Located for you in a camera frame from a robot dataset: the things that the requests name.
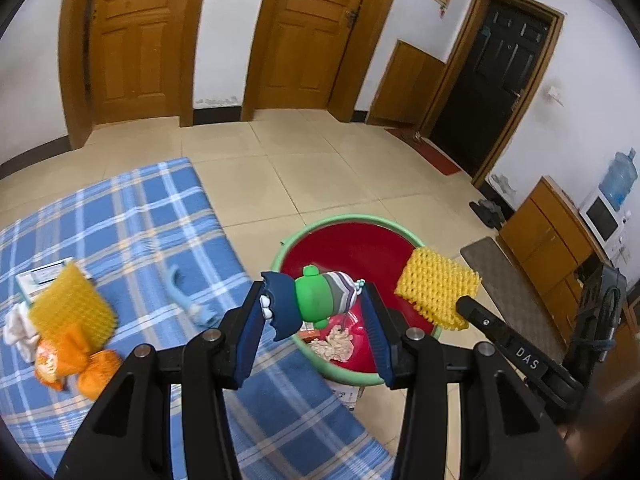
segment plaid mat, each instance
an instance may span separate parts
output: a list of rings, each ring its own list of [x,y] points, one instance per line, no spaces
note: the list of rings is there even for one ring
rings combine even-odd
[[[18,301],[14,276],[75,257],[118,315],[108,348],[122,357],[142,342],[156,349],[197,333],[164,293],[162,275],[180,269],[180,288],[221,312],[239,306],[250,280],[210,209],[186,158],[100,182],[0,231],[0,328]],[[289,341],[265,326],[252,376],[226,392],[238,462],[249,479],[388,478],[392,458],[347,412]],[[52,474],[91,402],[40,384],[14,347],[0,344],[0,415],[24,452]],[[186,476],[180,389],[172,389],[175,478]]]

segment door lock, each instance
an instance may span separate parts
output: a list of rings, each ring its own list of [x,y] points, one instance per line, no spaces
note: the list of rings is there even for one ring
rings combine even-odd
[[[347,28],[353,28],[356,20],[358,19],[358,14],[360,13],[360,9],[356,10],[347,10]]]
[[[513,112],[517,108],[518,104],[520,103],[520,98],[522,97],[522,94],[514,90],[509,90],[509,91],[516,97],[516,100],[511,105],[511,111]]]

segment green basin rim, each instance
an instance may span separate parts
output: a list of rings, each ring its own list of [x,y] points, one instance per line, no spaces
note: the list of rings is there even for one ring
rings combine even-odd
[[[330,216],[306,226],[294,235],[286,238],[286,240],[283,240],[282,247],[280,248],[278,254],[276,254],[276,257],[271,264],[271,270],[280,271],[284,258],[289,253],[291,248],[309,233],[327,225],[335,225],[341,222],[354,221],[368,222],[371,224],[379,225],[380,227],[385,227],[401,235],[401,237],[411,242],[415,247],[424,246],[422,240],[420,240],[420,238],[409,231],[409,229],[401,226],[396,222],[393,222],[392,220],[388,220],[380,216],[364,214],[345,214]],[[441,332],[442,327],[436,326],[431,335],[437,339],[440,337]],[[346,368],[340,368],[337,365],[324,361],[323,359],[319,358],[315,354],[315,352],[311,348],[309,348],[307,344],[302,341],[302,339],[300,339],[297,335],[293,335],[292,339],[298,349],[305,355],[307,359],[311,361],[316,370],[318,370],[321,375],[329,380],[335,381],[336,383],[340,384],[347,384],[349,386],[377,386],[378,384],[384,384],[385,382],[378,374],[355,372],[353,370],[347,370]]]

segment red doormat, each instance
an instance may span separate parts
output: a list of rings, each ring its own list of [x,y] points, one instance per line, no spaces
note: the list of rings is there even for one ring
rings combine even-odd
[[[455,162],[451,162],[446,156],[436,150],[428,142],[414,140],[415,130],[411,128],[385,128],[391,135],[411,146],[422,158],[444,175],[453,175],[460,171]]]

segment yellow foam net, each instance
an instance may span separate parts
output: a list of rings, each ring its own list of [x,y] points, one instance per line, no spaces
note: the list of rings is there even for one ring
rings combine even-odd
[[[36,298],[29,318],[41,338],[55,346],[70,326],[78,325],[90,354],[102,348],[117,323],[113,310],[73,263]]]
[[[414,250],[396,285],[396,295],[414,306],[429,322],[447,330],[463,330],[469,323],[456,312],[462,296],[474,298],[480,275],[427,247]]]

